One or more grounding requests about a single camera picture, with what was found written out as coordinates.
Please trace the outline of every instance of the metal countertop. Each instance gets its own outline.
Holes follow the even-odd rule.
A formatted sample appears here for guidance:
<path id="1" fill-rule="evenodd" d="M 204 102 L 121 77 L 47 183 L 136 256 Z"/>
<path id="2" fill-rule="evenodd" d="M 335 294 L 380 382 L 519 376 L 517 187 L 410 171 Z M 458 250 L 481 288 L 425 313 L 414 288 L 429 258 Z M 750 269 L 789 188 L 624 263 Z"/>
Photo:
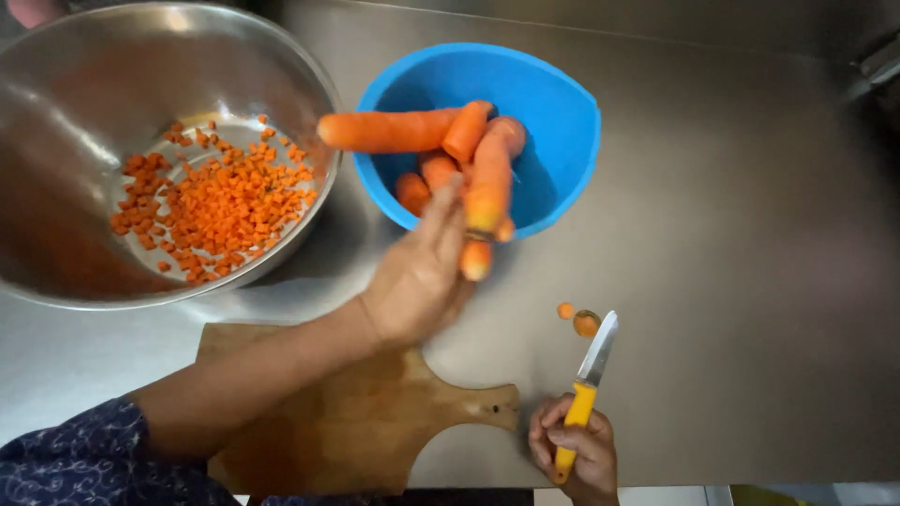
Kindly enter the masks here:
<path id="1" fill-rule="evenodd" d="M 589 345 L 563 301 L 621 320 L 597 406 L 623 486 L 900 475 L 900 206 L 814 59 L 347 1 L 280 19 L 347 109 L 395 59 L 449 41 L 534 54 L 603 114 L 589 186 L 549 230 L 497 252 L 460 322 L 427 345 L 445 380 L 571 388 Z M 130 312 L 0 295 L 0 443 L 193 362 L 206 321 L 297 322 L 368 281 L 401 230 L 345 157 L 318 228 L 250 287 Z M 460 426 L 410 486 L 547 486 L 524 427 Z"/>

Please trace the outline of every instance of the blue plastic bowl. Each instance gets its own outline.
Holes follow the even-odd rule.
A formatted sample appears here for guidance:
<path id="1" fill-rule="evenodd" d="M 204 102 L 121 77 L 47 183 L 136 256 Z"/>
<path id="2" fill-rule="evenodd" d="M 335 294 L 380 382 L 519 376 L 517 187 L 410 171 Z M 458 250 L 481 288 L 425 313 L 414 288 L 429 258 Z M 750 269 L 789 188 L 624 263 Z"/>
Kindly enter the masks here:
<path id="1" fill-rule="evenodd" d="M 554 224 L 590 180 L 600 147 L 597 101 L 560 69 L 525 53 L 488 44 L 441 44 L 390 64 L 363 93 L 357 111 L 401 113 L 488 100 L 527 130 L 513 163 L 515 239 Z M 354 153 L 363 186 L 407 230 L 419 223 L 394 198 L 394 182 L 416 170 L 416 153 Z"/>

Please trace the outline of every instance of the sleeve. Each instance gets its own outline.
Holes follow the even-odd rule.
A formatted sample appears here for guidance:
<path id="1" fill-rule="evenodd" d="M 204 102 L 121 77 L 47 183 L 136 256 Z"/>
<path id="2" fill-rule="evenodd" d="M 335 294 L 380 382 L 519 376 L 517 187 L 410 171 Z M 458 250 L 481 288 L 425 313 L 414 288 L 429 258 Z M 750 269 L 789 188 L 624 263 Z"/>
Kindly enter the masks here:
<path id="1" fill-rule="evenodd" d="M 205 463 L 149 457 L 147 422 L 125 397 L 0 447 L 0 504 L 237 505 Z"/>

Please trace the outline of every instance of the stainless steel bowl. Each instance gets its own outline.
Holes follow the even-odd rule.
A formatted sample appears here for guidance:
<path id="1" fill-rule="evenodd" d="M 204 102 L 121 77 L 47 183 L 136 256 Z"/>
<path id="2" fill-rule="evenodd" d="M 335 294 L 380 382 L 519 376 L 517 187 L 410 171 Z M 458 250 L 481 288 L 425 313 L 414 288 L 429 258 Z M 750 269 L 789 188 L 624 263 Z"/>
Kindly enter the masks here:
<path id="1" fill-rule="evenodd" d="M 315 127 L 337 108 L 325 71 L 287 32 L 228 7 L 123 5 L 28 32 L 0 52 L 1 286 L 39 303 L 111 310 L 259 278 L 297 249 L 329 194 L 340 153 Z M 190 131 L 213 119 L 223 139 L 246 146 L 259 139 L 261 113 L 308 152 L 319 192 L 277 245 L 188 287 L 181 273 L 157 271 L 163 252 L 144 250 L 133 233 L 113 234 L 108 221 L 125 196 L 121 166 L 131 154 L 161 150 L 176 162 L 160 137 L 176 120 Z"/>

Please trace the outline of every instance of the paring knife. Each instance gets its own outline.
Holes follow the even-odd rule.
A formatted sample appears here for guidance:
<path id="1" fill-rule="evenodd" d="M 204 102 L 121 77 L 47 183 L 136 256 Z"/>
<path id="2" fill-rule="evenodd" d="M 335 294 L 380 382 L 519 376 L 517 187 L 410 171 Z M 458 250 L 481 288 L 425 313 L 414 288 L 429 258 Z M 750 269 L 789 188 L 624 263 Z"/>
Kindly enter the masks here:
<path id="1" fill-rule="evenodd" d="M 590 343 L 588 354 L 584 356 L 584 362 L 581 363 L 581 369 L 575 376 L 575 383 L 572 385 L 575 388 L 575 399 L 569 407 L 569 412 L 565 415 L 563 426 L 584 427 L 588 424 L 590 412 L 594 409 L 594 398 L 597 397 L 597 387 L 600 385 L 603 369 L 607 366 L 609 352 L 613 347 L 616 330 L 618 330 L 618 316 L 615 311 L 610 311 L 600 324 L 597 335 Z M 558 447 L 554 462 L 556 477 L 553 482 L 563 484 L 569 479 L 569 472 L 575 463 L 575 452 L 568 448 Z"/>

